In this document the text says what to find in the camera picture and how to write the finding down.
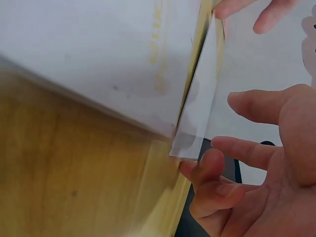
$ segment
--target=wooden table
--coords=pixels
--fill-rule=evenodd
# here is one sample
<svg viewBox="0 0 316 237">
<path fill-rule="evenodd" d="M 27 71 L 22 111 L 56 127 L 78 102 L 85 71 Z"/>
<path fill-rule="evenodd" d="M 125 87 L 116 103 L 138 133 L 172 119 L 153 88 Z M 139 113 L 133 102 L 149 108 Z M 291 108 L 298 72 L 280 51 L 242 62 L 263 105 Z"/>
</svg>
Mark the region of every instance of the wooden table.
<svg viewBox="0 0 316 237">
<path fill-rule="evenodd" d="M 167 237 L 189 187 L 169 144 L 1 73 L 0 235 Z"/>
</svg>

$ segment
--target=fingernail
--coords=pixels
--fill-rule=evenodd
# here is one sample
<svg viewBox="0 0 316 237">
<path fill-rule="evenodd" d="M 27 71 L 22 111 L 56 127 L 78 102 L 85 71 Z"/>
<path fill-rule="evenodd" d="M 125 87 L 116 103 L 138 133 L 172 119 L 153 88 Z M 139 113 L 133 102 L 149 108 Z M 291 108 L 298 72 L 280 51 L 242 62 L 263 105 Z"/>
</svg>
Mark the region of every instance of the fingernail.
<svg viewBox="0 0 316 237">
<path fill-rule="evenodd" d="M 241 95 L 243 92 L 231 92 L 231 93 L 229 93 L 229 97 L 236 97 L 236 96 L 239 96 L 239 95 Z"/>
<path fill-rule="evenodd" d="M 216 193 L 219 196 L 227 198 L 231 196 L 238 187 L 238 184 L 223 184 L 217 188 Z"/>
<path fill-rule="evenodd" d="M 212 142 L 213 140 L 221 140 L 221 139 L 225 139 L 226 137 L 225 136 L 216 136 L 216 137 L 213 137 L 213 139 L 211 140 L 211 145 L 212 145 Z"/>
</svg>

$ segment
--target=skin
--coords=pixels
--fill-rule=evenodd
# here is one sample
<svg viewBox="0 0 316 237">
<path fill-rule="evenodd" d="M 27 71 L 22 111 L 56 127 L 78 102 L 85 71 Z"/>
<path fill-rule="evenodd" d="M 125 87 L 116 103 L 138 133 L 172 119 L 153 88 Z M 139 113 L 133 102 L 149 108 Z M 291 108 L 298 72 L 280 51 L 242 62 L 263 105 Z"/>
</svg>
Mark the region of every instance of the skin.
<svg viewBox="0 0 316 237">
<path fill-rule="evenodd" d="M 257 0 L 222 0 L 215 7 L 216 17 L 225 19 Z M 288 14 L 300 0 L 272 0 L 259 15 L 253 30 L 258 34 L 268 32 L 278 21 Z"/>
<path fill-rule="evenodd" d="M 200 163 L 180 171 L 193 184 L 190 212 L 212 237 L 316 236 L 316 90 L 251 90 L 228 96 L 231 108 L 258 123 L 278 125 L 282 147 L 215 137 Z M 221 174 L 224 155 L 267 171 L 260 186 Z"/>
</svg>

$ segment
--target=black object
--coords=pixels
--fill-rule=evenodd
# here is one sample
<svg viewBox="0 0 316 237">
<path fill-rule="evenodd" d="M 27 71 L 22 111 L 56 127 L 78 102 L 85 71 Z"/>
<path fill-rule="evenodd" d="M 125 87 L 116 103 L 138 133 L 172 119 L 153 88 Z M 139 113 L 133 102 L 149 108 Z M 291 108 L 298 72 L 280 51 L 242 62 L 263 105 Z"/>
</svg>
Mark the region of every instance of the black object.
<svg viewBox="0 0 316 237">
<path fill-rule="evenodd" d="M 242 184 L 239 161 L 234 159 L 234 164 L 235 164 L 235 181 L 236 183 Z"/>
<path fill-rule="evenodd" d="M 270 142 L 270 141 L 264 141 L 264 142 L 261 142 L 262 145 L 269 145 L 269 146 L 275 146 L 275 144 L 273 142 Z"/>
</svg>

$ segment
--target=finger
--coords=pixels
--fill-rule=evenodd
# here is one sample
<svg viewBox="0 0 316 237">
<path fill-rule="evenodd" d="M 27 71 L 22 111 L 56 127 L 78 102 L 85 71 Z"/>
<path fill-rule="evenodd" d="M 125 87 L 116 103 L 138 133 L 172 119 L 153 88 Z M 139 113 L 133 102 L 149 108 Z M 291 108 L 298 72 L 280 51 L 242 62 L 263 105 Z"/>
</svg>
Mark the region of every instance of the finger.
<svg viewBox="0 0 316 237">
<path fill-rule="evenodd" d="M 201 184 L 210 180 L 219 180 L 224 171 L 224 154 L 217 149 L 209 149 L 203 155 L 201 161 L 191 172 L 191 182 L 194 190 Z"/>
<path fill-rule="evenodd" d="M 263 170 L 268 169 L 271 156 L 279 149 L 275 146 L 222 136 L 213 138 L 211 144 L 212 147 L 221 150 L 227 156 Z"/>
<path fill-rule="evenodd" d="M 230 180 L 230 179 L 228 179 L 228 178 L 225 178 L 225 177 L 223 177 L 223 176 L 221 176 L 221 177 L 219 178 L 219 182 L 221 182 L 221 183 L 223 183 L 223 184 L 238 184 L 238 183 L 236 183 L 236 182 L 234 182 L 234 181 L 232 181 L 232 180 Z M 260 186 L 258 186 L 258 185 L 251 185 L 251 184 L 239 184 L 239 185 L 242 186 L 242 189 L 243 189 L 245 192 L 253 191 L 253 190 L 255 190 L 255 189 L 257 189 L 257 188 L 260 187 Z"/>
<path fill-rule="evenodd" d="M 179 166 L 179 171 L 184 177 L 186 177 L 190 182 L 192 182 L 191 173 L 196 165 L 197 163 L 195 161 L 182 161 Z"/>
<path fill-rule="evenodd" d="M 222 184 L 209 181 L 199 186 L 190 205 L 195 219 L 212 215 L 217 210 L 234 207 L 244 197 L 245 191 L 239 184 Z"/>
<path fill-rule="evenodd" d="M 242 10 L 256 0 L 222 0 L 215 6 L 215 15 L 218 19 L 225 19 Z"/>
<path fill-rule="evenodd" d="M 253 30 L 258 34 L 269 31 L 279 20 L 288 14 L 298 0 L 273 0 L 260 14 Z"/>
<path fill-rule="evenodd" d="M 250 90 L 233 92 L 228 96 L 231 108 L 253 122 L 278 125 L 282 107 L 300 93 L 314 91 L 307 85 L 295 85 L 282 91 Z"/>
</svg>

